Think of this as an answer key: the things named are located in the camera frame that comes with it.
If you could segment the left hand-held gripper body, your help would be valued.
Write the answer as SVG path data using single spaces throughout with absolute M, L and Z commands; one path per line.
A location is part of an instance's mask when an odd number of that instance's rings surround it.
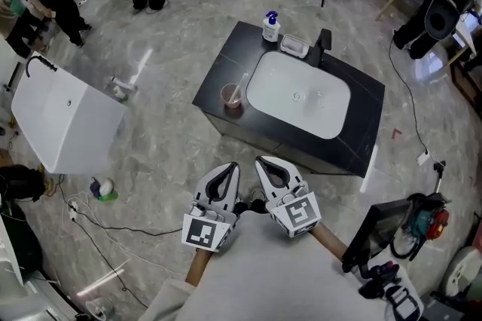
M 182 243 L 197 249 L 219 252 L 236 227 L 239 215 L 198 200 L 184 214 Z

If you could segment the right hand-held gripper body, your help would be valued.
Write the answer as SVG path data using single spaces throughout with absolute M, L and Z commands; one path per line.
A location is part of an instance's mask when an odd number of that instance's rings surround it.
M 290 192 L 268 201 L 266 209 L 289 237 L 304 234 L 321 221 L 316 196 L 308 191 L 307 183 L 300 183 Z

